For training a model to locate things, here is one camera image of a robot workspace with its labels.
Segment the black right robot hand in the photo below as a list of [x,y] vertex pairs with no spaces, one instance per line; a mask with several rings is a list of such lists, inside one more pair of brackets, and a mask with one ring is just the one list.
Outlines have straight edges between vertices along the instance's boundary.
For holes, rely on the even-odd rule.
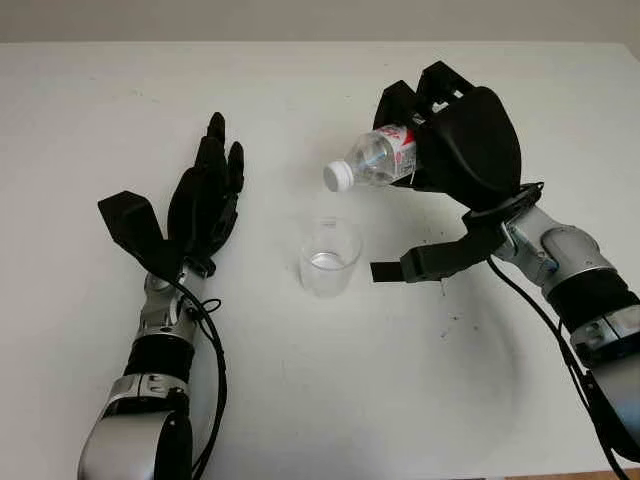
[[444,193],[479,212],[515,196],[521,150],[498,97],[442,61],[426,67],[416,90],[402,80],[383,90],[374,128],[404,126],[414,135],[416,167],[395,187]]

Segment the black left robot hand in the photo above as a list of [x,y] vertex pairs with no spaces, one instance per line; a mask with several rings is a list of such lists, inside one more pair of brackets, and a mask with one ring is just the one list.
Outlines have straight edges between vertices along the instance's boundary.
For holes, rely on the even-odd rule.
[[183,173],[174,191],[167,217],[169,239],[181,248],[191,268],[205,278],[214,274],[212,257],[235,226],[244,165],[239,142],[225,149],[225,118],[214,113],[194,164]]

